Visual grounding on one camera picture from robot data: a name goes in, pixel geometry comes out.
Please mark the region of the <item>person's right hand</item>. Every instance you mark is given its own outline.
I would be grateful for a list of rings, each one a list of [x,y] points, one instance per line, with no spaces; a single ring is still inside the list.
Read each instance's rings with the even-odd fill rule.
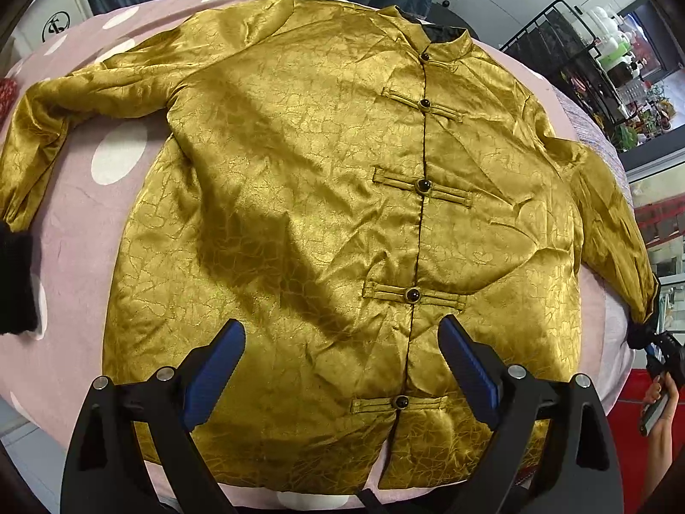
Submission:
[[[643,436],[670,432],[679,401],[672,376],[664,371],[652,381],[644,397],[639,429]]]

